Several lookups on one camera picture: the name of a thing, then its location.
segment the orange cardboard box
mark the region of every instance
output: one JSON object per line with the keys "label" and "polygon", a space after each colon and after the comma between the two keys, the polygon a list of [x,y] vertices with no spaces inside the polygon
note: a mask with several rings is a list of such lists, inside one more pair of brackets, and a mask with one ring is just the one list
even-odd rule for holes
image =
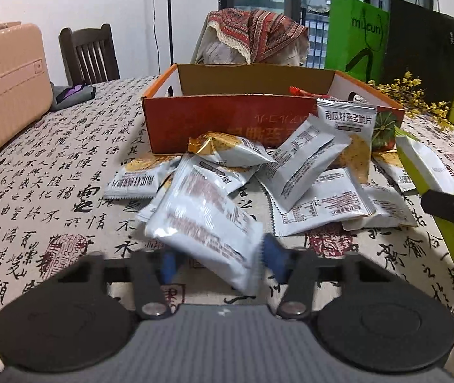
{"label": "orange cardboard box", "polygon": [[373,134],[377,149],[394,147],[393,122],[401,126],[404,109],[345,73],[293,66],[172,65],[142,96],[152,152],[181,153],[188,138],[208,131],[240,135],[265,147],[280,146],[309,113],[317,115],[315,99],[290,96],[297,86],[342,100],[359,95],[378,106]]}

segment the white snack packet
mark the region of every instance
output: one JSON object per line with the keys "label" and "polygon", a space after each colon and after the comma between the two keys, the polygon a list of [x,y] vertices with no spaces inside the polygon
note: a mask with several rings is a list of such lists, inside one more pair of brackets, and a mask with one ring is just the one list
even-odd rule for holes
{"label": "white snack packet", "polygon": [[156,195],[152,198],[151,202],[147,204],[143,209],[141,209],[137,214],[136,218],[140,222],[147,223],[149,219],[152,217],[154,212],[157,210],[158,206],[160,205],[163,197],[165,196],[166,192],[168,191],[170,185],[172,184],[173,175],[170,175],[165,182],[161,185]]}
{"label": "white snack packet", "polygon": [[273,229],[278,237],[304,232],[331,222],[369,216],[376,210],[347,168],[325,171],[303,197],[285,212],[270,195]]}
{"label": "white snack packet", "polygon": [[188,151],[227,167],[251,167],[275,162],[260,142],[220,132],[207,132],[197,138],[190,137]]}
{"label": "white snack packet", "polygon": [[[211,179],[218,187],[225,190],[227,194],[230,194],[236,191],[238,188],[243,187],[248,180],[253,176],[257,171],[258,166],[254,167],[223,167],[219,164],[212,163],[207,161],[200,156],[193,155],[189,158],[190,165],[197,165],[201,169],[210,171],[211,174],[208,175],[208,179]],[[156,211],[157,207],[161,203],[163,196],[170,187],[171,177],[167,179],[163,185],[160,187],[154,198],[151,202],[141,209],[136,218],[141,222],[147,222],[152,214]]]}
{"label": "white snack packet", "polygon": [[235,289],[255,295],[263,273],[263,226],[184,157],[145,235],[196,259]]}
{"label": "white snack packet", "polygon": [[357,217],[343,221],[342,227],[344,230],[417,226],[417,221],[404,199],[393,188],[363,185],[362,189],[369,196],[376,208],[376,213],[372,216]]}
{"label": "white snack packet", "polygon": [[189,160],[192,165],[197,165],[201,169],[212,172],[212,175],[209,175],[207,178],[218,187],[225,190],[227,194],[235,192],[238,188],[243,187],[258,170],[258,165],[253,167],[225,167],[207,161],[197,155],[190,157]]}
{"label": "white snack packet", "polygon": [[404,169],[397,151],[381,151],[373,153],[374,161],[394,180],[404,193],[415,190],[415,185]]}
{"label": "white snack packet", "polygon": [[333,163],[333,167],[349,167],[361,183],[366,183],[369,179],[371,145],[377,113],[377,108],[371,105],[317,99],[319,118],[352,139],[349,147]]}
{"label": "white snack packet", "polygon": [[170,171],[175,169],[181,156],[146,153],[123,165],[106,186],[106,199],[141,199],[154,197]]}
{"label": "white snack packet", "polygon": [[289,211],[350,143],[346,134],[309,115],[272,154],[276,163],[262,165],[256,177]]}

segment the green shopping bag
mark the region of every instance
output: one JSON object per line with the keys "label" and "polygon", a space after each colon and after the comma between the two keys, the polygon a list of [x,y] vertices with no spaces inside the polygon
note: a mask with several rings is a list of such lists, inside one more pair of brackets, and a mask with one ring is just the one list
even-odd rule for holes
{"label": "green shopping bag", "polygon": [[332,0],[325,68],[379,81],[389,14],[359,0]]}

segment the patterned cloth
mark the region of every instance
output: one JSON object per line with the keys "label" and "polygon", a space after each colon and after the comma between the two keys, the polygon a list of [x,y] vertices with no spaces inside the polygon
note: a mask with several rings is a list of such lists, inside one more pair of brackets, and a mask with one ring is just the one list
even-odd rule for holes
{"label": "patterned cloth", "polygon": [[[0,151],[0,309],[84,253],[119,258],[160,246],[143,236],[134,217],[147,201],[102,198],[119,166],[150,148],[140,94],[151,79],[98,84],[95,99],[45,115]],[[406,119],[403,128],[435,149],[454,175],[454,132],[440,132],[425,118]],[[371,183],[393,185],[376,166]],[[232,197],[272,230],[268,200],[256,179]],[[419,197],[405,199],[418,228],[350,234],[333,224],[282,243],[327,257],[358,251],[441,301],[454,316],[454,266],[447,247]],[[259,294],[243,296],[195,261],[162,288],[173,307],[183,302],[275,307],[285,291],[267,272]],[[110,294],[133,306],[128,284],[112,285]],[[320,309],[338,295],[338,284],[323,283],[316,295],[314,308]],[[454,375],[454,349],[446,369]]]}
{"label": "patterned cloth", "polygon": [[252,11],[224,8],[211,11],[207,25],[218,40],[239,51],[246,63],[257,63],[276,55],[296,39],[308,43],[308,29],[283,14],[259,8]]}

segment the table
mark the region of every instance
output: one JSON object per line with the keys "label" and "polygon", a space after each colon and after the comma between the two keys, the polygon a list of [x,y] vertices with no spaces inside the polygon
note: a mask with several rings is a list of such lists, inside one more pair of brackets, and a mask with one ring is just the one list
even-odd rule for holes
{"label": "table", "polygon": [[[147,200],[102,198],[119,166],[150,149],[139,98],[152,79],[98,84],[95,99],[45,115],[0,151],[0,309],[84,253],[128,257],[136,249],[161,246],[144,237],[135,219]],[[429,144],[454,175],[454,132],[439,131],[425,118],[406,119],[403,129]],[[375,165],[370,178],[371,183],[391,184]],[[268,199],[256,179],[232,198],[266,231],[272,230]],[[406,202],[417,228],[350,234],[336,223],[282,238],[282,243],[327,257],[358,251],[438,299],[454,315],[454,266],[447,248],[418,196],[406,196]],[[172,307],[184,302],[268,302],[276,307],[285,291],[267,272],[259,294],[243,296],[196,261],[162,288]],[[126,307],[133,307],[130,293],[128,284],[110,289]],[[338,295],[338,284],[325,283],[316,295],[314,308],[319,309]],[[446,369],[454,375],[454,349]]]}

